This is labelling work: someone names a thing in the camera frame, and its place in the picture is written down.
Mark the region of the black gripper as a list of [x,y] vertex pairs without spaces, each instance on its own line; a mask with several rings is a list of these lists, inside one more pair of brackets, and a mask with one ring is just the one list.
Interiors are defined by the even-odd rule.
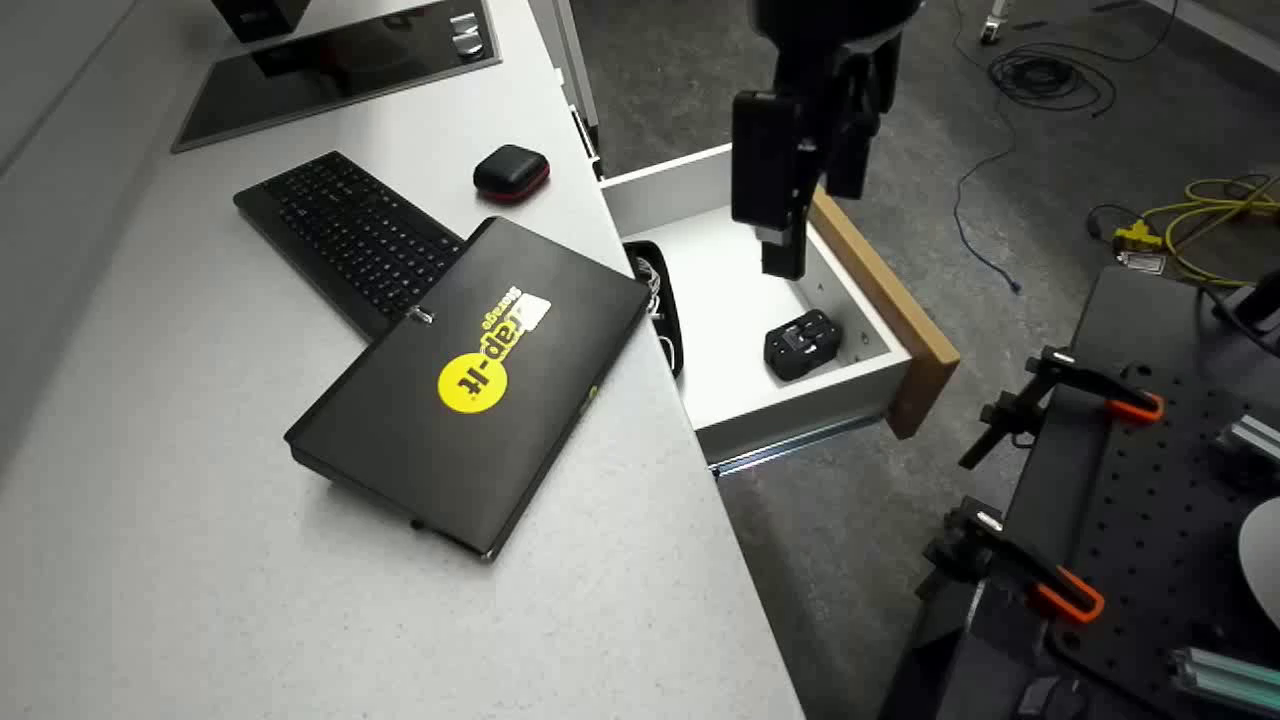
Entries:
[[811,131],[798,98],[772,93],[741,93],[733,98],[733,214],[758,232],[769,275],[802,275],[797,214],[809,159]]

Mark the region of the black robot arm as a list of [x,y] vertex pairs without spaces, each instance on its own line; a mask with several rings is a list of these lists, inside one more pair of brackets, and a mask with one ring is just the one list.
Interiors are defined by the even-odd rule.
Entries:
[[922,0],[752,0],[777,49],[763,93],[733,98],[733,219],[769,275],[802,275],[814,192],[860,199],[878,115],[896,98],[901,41]]

